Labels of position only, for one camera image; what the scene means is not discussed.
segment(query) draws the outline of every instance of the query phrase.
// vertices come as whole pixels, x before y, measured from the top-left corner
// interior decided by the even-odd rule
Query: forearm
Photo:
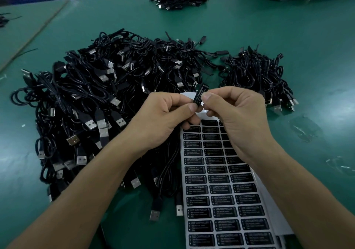
[[[355,248],[355,216],[276,142],[251,167],[304,249]]]
[[[88,248],[125,173],[140,156],[131,147],[124,133],[118,135],[8,249]]]

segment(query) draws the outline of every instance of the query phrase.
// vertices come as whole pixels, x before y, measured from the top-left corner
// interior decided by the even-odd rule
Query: green tabletop
[[[0,13],[10,13],[4,15],[10,19],[9,23],[0,28],[0,72],[66,3],[66,1],[50,1],[0,7]]]
[[[11,91],[24,86],[21,68],[51,70],[68,50],[88,46],[99,32],[120,28],[146,36],[207,41],[205,50],[260,45],[271,57],[284,54],[284,79],[300,102],[284,116],[268,112],[275,139],[355,213],[355,0],[210,0],[201,7],[169,12],[148,0],[70,2],[30,43],[38,51],[21,56],[0,80],[0,248],[49,205],[39,181],[34,151],[34,110],[10,103]],[[203,76],[217,87],[215,76]],[[140,186],[120,190],[103,219],[114,248],[185,247],[183,218],[173,200],[164,200],[159,222],[150,222],[152,198]],[[92,248],[99,248],[94,240]],[[290,248],[297,248],[294,240]]]

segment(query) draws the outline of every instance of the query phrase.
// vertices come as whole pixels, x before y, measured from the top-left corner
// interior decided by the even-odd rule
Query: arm
[[[229,86],[202,100],[207,115],[223,121],[238,156],[260,176],[304,249],[355,248],[355,216],[273,139],[260,94]]]
[[[151,93],[126,129],[104,147],[7,249],[47,249],[49,244],[58,249],[88,248],[133,162],[162,144],[180,122],[199,124],[196,111],[197,105],[186,96]],[[190,127],[187,121],[182,126]]]

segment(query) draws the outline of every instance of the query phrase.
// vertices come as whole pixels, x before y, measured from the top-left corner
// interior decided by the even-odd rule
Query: hand
[[[199,125],[200,118],[195,112],[201,112],[192,99],[176,93],[150,93],[140,110],[124,130],[137,146],[146,153],[162,144],[173,129],[182,123],[183,129],[190,124]]]
[[[265,100],[252,90],[225,86],[202,94],[207,116],[219,117],[238,156],[246,163],[262,158],[273,139],[266,117]]]

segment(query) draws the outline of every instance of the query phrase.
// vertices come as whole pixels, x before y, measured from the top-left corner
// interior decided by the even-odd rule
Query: person's left hand
[[[173,129],[182,123],[183,129],[190,124],[199,125],[201,112],[192,99],[177,93],[150,93],[140,110],[122,132],[145,152],[162,144]]]

